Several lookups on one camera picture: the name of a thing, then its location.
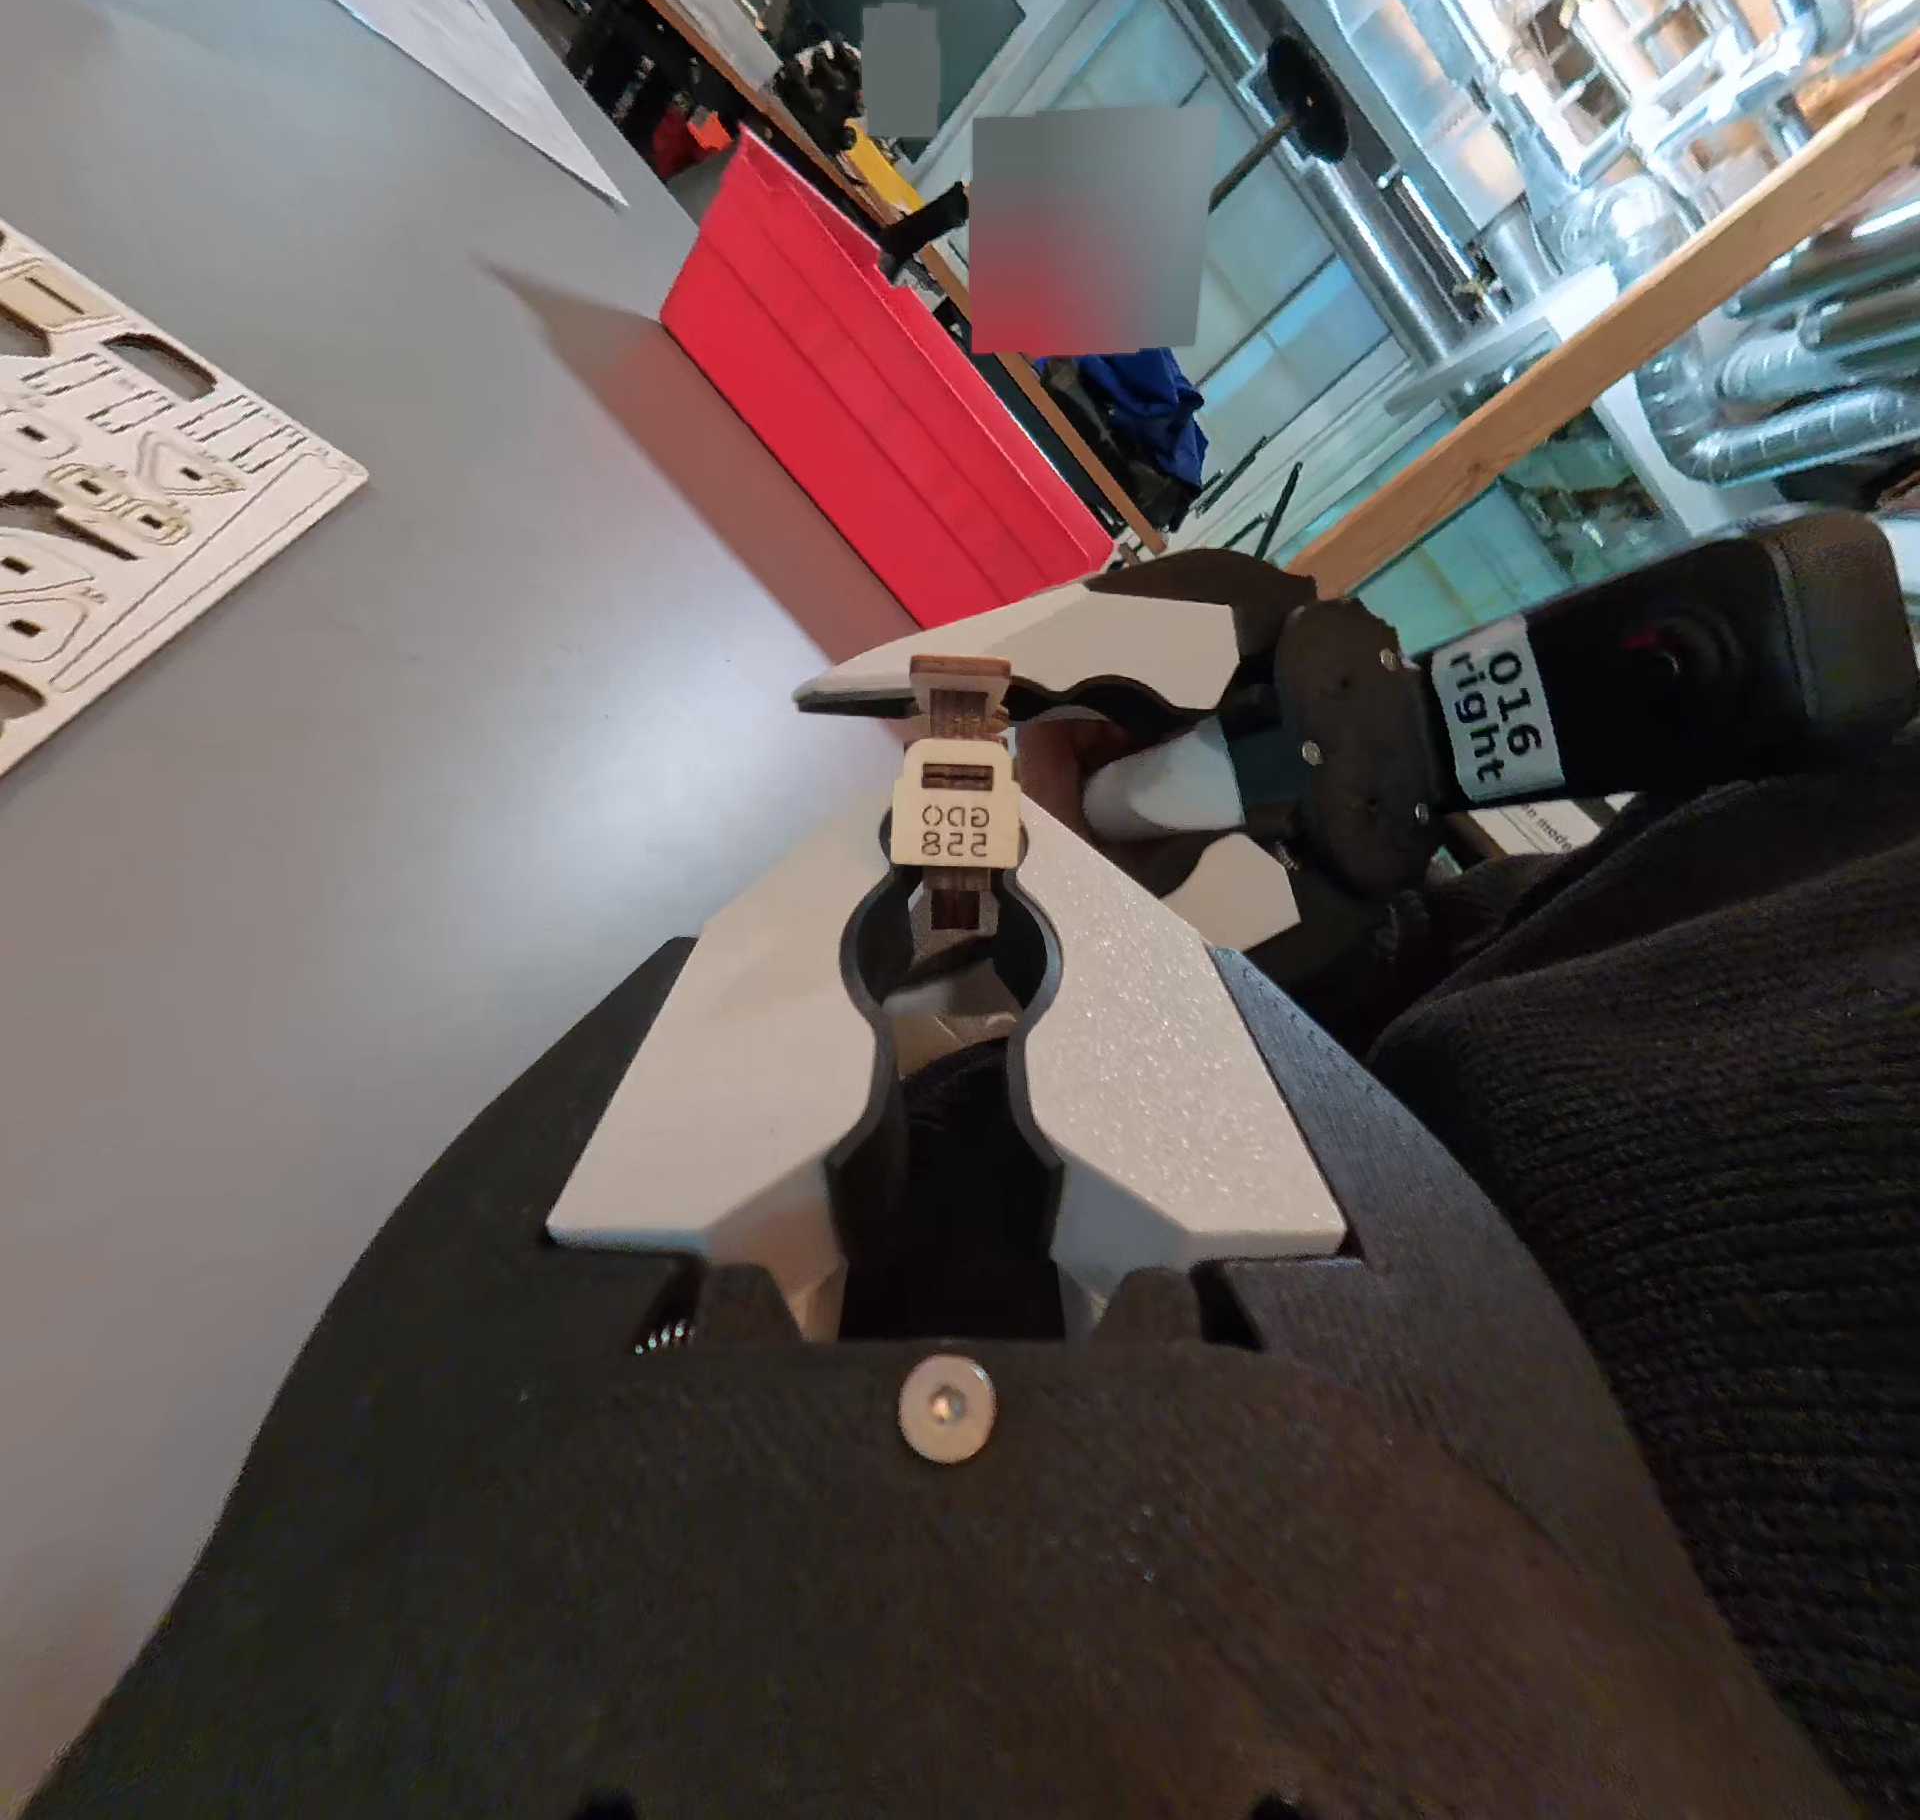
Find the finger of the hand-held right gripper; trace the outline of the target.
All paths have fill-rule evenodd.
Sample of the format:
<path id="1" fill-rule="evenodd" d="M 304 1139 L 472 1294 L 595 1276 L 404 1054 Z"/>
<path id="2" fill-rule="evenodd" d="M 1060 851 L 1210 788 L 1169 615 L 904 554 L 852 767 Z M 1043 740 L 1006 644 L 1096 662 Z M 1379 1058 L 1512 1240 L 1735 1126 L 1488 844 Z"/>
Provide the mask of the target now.
<path id="1" fill-rule="evenodd" d="M 1168 910 L 1211 946 L 1248 952 L 1301 926 L 1290 871 L 1244 833 L 1221 833 L 1202 847 Z"/>
<path id="2" fill-rule="evenodd" d="M 802 682 L 792 701 L 805 716 L 906 719 L 917 710 L 917 656 L 1002 662 L 1015 724 L 1102 719 L 1161 740 L 1218 712 L 1242 649 L 1229 607 L 1069 584 L 865 650 Z"/>

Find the grey desk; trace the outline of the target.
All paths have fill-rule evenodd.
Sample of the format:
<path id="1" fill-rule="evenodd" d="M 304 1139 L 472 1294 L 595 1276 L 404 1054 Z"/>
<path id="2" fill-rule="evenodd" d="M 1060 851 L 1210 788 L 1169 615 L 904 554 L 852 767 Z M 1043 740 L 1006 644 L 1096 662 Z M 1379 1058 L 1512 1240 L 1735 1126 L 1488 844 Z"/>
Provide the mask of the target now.
<path id="1" fill-rule="evenodd" d="M 3 219 L 369 482 L 3 778 L 3 1816 L 196 1560 L 413 1184 L 891 780 L 907 633 L 611 207 L 331 0 L 3 0 Z"/>

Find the wooden puzzle model assembly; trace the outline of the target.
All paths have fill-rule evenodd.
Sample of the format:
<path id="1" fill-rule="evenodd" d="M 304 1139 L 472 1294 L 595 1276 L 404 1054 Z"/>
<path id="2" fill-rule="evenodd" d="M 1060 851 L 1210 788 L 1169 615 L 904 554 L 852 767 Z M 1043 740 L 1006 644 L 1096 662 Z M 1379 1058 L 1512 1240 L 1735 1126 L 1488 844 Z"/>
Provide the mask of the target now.
<path id="1" fill-rule="evenodd" d="M 917 871 L 935 935 L 972 935 L 996 877 L 1018 868 L 1020 777 L 1013 754 L 1003 658 L 917 652 L 907 664 L 913 713 L 892 788 L 886 854 Z"/>

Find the person's black knit sweater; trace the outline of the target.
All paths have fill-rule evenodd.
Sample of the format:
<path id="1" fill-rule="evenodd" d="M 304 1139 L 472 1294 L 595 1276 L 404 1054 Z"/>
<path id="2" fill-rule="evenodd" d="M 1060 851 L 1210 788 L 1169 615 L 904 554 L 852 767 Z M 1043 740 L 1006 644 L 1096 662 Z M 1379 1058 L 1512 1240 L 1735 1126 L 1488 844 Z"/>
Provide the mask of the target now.
<path id="1" fill-rule="evenodd" d="M 1486 948 L 1372 1070 L 1583 1329 L 1715 1606 L 1916 1816 L 1916 964 Z"/>

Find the blue jacket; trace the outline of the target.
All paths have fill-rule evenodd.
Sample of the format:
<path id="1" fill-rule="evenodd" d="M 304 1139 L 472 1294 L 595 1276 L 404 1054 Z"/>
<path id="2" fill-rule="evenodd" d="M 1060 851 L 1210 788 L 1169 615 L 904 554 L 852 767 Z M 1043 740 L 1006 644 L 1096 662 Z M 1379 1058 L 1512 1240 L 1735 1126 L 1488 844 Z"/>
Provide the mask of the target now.
<path id="1" fill-rule="evenodd" d="M 1074 374 L 1094 416 L 1133 482 L 1140 513 L 1163 534 L 1178 529 L 1207 472 L 1202 395 L 1168 347 L 1080 355 Z"/>

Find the red plastic bin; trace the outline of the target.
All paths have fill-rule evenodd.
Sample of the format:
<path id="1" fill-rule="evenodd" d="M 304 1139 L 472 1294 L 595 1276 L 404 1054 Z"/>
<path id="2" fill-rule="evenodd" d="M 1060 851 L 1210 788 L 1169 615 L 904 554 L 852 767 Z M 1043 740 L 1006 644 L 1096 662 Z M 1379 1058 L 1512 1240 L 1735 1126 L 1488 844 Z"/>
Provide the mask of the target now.
<path id="1" fill-rule="evenodd" d="M 1111 536 L 967 355 L 759 136 L 660 321 L 922 630 L 1106 566 Z"/>

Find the person's right forearm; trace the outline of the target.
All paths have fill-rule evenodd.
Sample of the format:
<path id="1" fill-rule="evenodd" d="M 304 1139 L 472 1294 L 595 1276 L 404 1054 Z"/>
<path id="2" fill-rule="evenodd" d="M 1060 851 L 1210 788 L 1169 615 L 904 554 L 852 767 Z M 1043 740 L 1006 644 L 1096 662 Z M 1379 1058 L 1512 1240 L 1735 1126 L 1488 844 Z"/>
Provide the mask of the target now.
<path id="1" fill-rule="evenodd" d="M 1425 999 L 1557 970 L 1673 970 L 1686 993 L 1790 996 L 1891 970 L 1916 993 L 1916 736 L 1845 765 L 1640 796 L 1568 854 L 1484 859 L 1364 910 L 1312 970 L 1267 968 L 1362 1058 Z"/>

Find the person's right hand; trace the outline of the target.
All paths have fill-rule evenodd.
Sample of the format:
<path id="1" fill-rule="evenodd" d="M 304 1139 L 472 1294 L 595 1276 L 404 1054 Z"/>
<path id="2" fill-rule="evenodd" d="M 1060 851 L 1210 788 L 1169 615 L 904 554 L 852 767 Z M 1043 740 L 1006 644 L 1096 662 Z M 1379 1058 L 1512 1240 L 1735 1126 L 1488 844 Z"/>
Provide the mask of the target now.
<path id="1" fill-rule="evenodd" d="M 1022 724 L 1015 747 L 1025 797 L 1086 844 L 1099 845 L 1086 816 L 1086 788 L 1092 775 L 1133 750 L 1130 739 L 1102 719 L 1045 717 Z"/>

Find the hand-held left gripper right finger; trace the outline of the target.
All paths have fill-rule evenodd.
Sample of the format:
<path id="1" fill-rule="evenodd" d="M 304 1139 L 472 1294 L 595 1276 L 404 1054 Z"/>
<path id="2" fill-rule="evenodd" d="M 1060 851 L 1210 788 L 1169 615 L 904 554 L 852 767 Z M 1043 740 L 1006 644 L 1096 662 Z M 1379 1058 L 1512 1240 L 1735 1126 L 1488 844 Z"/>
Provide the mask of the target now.
<path id="1" fill-rule="evenodd" d="M 1050 1177 L 1066 1335 L 1142 1270 L 1335 1256 L 1348 1221 L 1214 948 L 1033 802 L 1020 840 L 999 877 L 1007 1085 Z"/>

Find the black round disc on pole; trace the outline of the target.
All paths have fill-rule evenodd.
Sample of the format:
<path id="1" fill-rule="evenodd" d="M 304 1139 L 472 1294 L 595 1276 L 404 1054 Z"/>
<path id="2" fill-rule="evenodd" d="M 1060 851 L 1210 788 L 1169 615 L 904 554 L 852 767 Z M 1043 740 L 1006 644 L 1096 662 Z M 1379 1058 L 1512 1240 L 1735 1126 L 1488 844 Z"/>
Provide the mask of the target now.
<path id="1" fill-rule="evenodd" d="M 1342 164 L 1352 151 L 1352 128 L 1342 92 L 1300 37 L 1279 31 L 1265 48 L 1265 85 L 1283 136 L 1323 164 Z"/>

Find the punched wooden puzzle sheet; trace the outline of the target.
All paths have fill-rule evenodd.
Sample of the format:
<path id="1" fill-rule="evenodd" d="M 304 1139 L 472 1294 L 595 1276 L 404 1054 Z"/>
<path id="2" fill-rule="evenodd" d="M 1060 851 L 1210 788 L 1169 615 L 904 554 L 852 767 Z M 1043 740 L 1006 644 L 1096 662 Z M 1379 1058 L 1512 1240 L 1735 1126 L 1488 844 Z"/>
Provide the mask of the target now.
<path id="1" fill-rule="evenodd" d="M 2 772 L 367 484 L 367 471 L 2 226 Z"/>

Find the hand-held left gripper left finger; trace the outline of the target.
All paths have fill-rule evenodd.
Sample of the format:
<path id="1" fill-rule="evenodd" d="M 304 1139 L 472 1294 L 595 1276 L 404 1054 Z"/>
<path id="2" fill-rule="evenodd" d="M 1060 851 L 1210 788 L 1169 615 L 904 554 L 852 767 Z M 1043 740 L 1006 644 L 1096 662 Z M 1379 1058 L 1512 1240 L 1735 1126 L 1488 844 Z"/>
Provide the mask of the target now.
<path id="1" fill-rule="evenodd" d="M 891 871 L 882 816 L 856 796 L 700 928 L 547 1216 L 556 1244 L 760 1267 L 805 1341 L 833 1338 L 828 1156 L 875 1076 L 840 942 Z"/>

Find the wooden pillar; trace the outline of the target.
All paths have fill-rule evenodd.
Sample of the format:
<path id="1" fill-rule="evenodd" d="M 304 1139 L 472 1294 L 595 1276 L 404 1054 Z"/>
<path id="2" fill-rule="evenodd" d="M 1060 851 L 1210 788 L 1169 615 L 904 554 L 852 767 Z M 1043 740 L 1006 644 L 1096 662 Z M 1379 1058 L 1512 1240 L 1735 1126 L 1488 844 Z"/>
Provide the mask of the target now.
<path id="1" fill-rule="evenodd" d="M 1772 261 L 1909 169 L 1916 154 L 1917 59 L 1906 52 L 1871 95 L 1819 128 L 1806 151 L 1314 537 L 1289 568 L 1324 599 L 1362 585 Z"/>

